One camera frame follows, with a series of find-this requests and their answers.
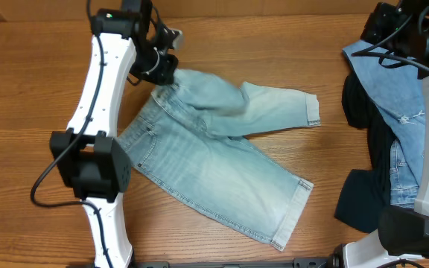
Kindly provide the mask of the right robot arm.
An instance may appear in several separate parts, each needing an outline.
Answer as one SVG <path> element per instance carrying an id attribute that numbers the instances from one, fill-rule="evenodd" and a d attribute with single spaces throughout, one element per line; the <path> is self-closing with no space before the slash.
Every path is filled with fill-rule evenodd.
<path id="1" fill-rule="evenodd" d="M 429 0 L 380 2 L 360 40 L 343 50 L 391 128 L 392 198 L 376 229 L 338 246 L 329 267 L 416 266 L 429 259 Z"/>

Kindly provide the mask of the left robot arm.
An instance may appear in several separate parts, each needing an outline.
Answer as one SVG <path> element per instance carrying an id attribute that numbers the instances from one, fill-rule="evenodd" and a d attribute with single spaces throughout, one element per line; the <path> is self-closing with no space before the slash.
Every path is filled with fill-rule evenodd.
<path id="1" fill-rule="evenodd" d="M 182 31 L 168 28 L 150 0 L 125 0 L 117 10 L 89 15 L 92 50 L 77 109 L 65 131 L 54 131 L 49 146 L 73 205 L 89 219 L 96 256 L 93 267 L 134 267 L 135 254 L 124 222 L 123 195 L 131 178 L 128 155 L 116 141 L 125 84 L 174 81 Z"/>

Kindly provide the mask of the light blue denim shorts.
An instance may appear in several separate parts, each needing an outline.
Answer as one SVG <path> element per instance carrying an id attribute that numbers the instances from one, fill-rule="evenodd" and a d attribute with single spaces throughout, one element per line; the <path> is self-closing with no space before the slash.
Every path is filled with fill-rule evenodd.
<path id="1" fill-rule="evenodd" d="M 248 137 L 319 125 L 315 95 L 179 69 L 118 141 L 136 170 L 180 202 L 283 250 L 314 186 Z"/>

